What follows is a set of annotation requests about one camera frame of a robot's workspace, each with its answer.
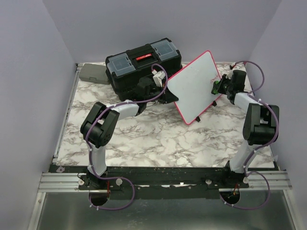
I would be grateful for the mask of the green black whiteboard eraser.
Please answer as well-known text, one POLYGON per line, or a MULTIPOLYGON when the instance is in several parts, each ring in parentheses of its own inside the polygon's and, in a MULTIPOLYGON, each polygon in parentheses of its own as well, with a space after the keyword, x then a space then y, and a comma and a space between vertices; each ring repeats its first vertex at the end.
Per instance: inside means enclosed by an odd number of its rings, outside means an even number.
POLYGON ((218 88, 219 88, 219 84, 216 84, 215 82, 213 83, 213 88, 218 89, 218 88))

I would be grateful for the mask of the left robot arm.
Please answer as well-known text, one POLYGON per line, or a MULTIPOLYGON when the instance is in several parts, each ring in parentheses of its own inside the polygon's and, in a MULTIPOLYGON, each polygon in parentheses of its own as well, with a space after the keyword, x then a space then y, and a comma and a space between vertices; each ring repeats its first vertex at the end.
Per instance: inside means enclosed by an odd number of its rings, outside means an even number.
POLYGON ((142 77, 134 89, 134 94, 135 100, 125 100, 110 106, 95 103, 81 125, 80 132, 89 149, 88 171, 92 174, 90 184, 95 189, 102 189, 107 180, 117 179, 103 175, 107 170, 106 145, 113 136, 117 122, 140 115, 149 102, 168 104, 178 101, 178 97, 168 89, 168 77, 158 74, 151 79, 142 77))

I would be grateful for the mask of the pink framed whiteboard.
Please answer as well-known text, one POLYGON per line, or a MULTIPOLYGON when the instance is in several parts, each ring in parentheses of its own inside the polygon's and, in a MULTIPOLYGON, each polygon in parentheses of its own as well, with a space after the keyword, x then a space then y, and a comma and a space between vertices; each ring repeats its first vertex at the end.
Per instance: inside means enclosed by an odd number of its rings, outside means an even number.
POLYGON ((175 106, 185 124, 193 123, 221 95, 211 93, 221 79, 211 51, 207 50, 169 78, 167 87, 178 97, 175 106))

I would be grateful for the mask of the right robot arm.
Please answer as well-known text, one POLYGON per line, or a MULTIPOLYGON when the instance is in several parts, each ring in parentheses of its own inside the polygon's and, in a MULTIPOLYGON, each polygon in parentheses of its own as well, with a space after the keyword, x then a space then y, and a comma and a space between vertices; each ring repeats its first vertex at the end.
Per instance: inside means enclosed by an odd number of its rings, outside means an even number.
POLYGON ((245 91, 246 75, 245 71, 232 70, 216 80, 211 91, 214 95, 226 95, 231 104, 246 113, 242 130, 244 141, 228 163, 231 171, 221 175, 221 183, 227 188, 237 184, 236 173, 247 173, 257 151, 271 145, 279 135, 279 107, 255 99, 252 92, 245 91))

